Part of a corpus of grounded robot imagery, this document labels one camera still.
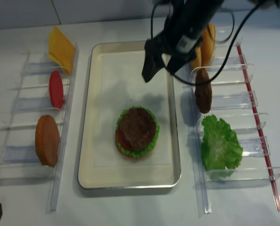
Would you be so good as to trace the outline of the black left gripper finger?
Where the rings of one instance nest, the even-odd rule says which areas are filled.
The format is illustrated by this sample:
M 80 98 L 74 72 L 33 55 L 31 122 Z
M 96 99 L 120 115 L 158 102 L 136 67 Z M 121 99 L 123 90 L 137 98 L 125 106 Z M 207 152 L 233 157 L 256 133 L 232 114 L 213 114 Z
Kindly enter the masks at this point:
M 142 69 L 142 77 L 145 82 L 149 82 L 154 75 L 165 67 L 161 53 L 145 51 L 144 65 Z

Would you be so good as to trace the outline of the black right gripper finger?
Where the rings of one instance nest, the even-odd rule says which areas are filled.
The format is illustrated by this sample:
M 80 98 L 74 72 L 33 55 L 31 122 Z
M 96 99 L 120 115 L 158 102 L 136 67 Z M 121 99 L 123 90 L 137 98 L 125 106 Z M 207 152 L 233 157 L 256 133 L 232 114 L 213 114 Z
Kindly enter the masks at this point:
M 166 50 L 166 54 L 171 55 L 171 58 L 166 66 L 166 70 L 174 75 L 186 63 L 193 60 L 193 51 L 189 53 L 181 53 L 177 50 Z

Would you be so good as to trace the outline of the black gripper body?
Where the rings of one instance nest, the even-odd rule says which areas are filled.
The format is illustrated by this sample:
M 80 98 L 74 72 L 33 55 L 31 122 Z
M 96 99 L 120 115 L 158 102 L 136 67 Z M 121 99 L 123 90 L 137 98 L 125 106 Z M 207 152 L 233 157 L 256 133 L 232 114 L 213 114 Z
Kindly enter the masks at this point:
M 145 54 L 189 54 L 221 5 L 221 0 L 178 0 L 163 31 L 146 41 Z

